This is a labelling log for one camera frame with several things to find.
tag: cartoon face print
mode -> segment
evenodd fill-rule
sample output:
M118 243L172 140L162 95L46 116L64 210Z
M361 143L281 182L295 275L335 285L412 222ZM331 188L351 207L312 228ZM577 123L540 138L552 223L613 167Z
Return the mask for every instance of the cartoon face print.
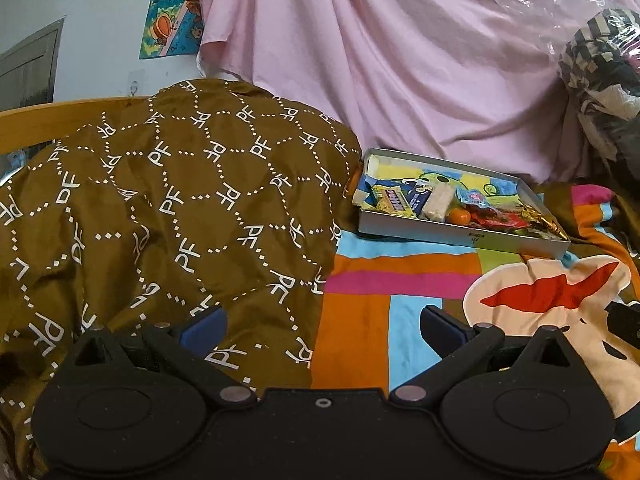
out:
M570 269L558 260L529 260L485 274L466 292L463 308L470 325L490 322L507 335L561 327L619 417L640 402L640 351L609 332L605 309L630 279L612 256L583 258Z
M439 173L423 173L420 178L428 180L432 184L451 184L452 186L460 186L462 189L466 189L466 186L459 180L451 178L450 176L442 175Z
M482 193L486 196L497 196L498 188L494 184L484 184Z

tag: metal screw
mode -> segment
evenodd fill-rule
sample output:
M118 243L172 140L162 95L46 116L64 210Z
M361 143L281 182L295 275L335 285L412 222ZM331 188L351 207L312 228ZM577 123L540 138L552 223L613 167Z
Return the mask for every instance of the metal screw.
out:
M416 402L423 400L427 396L427 391L421 386L413 386L408 384L407 386L400 386L395 392L396 397L401 400L407 400L409 402Z
M244 402L251 397L251 390L244 386L227 386L220 391L220 398L226 402Z

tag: red mouth print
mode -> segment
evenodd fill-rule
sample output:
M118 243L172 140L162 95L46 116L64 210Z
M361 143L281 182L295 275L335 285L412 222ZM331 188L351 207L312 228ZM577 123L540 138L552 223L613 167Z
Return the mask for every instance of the red mouth print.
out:
M539 278L533 284L508 286L489 298L481 300L486 306L508 306L521 312L543 314L555 306L578 308L584 298L598 292L618 266L611 262L594 270L581 282L569 285L565 274L552 278Z

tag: orange stripe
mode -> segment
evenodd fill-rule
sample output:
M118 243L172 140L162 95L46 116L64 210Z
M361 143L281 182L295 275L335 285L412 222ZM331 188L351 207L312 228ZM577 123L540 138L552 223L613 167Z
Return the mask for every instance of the orange stripe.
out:
M397 258L347 258L336 254L332 275L358 270L383 270L400 274L423 274L425 272L456 274L482 274L480 260L475 253L467 254L412 254Z
M578 224L578 234L588 240L589 243L600 247L603 251L619 259L626 264L631 272L631 283L637 298L640 298L640 275L629 252L619 242L612 240L606 234L597 231L596 224L602 222L602 209L600 205L574 206L574 216Z
M390 301L389 296L324 294L312 388L382 388L387 393Z
M615 480L638 480L640 478L640 453L635 448L635 439L619 446L615 442L609 444L600 469L608 478Z

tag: pink fabric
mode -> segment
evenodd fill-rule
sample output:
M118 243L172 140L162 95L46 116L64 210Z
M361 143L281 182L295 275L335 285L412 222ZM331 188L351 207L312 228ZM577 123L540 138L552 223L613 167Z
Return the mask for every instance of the pink fabric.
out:
M595 184L571 186L571 197L574 205L606 204L613 198L613 191Z
M205 64L324 111L363 149L537 182L580 167L583 136L555 66L494 0L202 0L202 10Z
M337 294L383 294L386 296L404 294L462 300L471 284L479 278L478 274L454 272L400 274L380 270L373 272L358 270L328 277L324 291Z

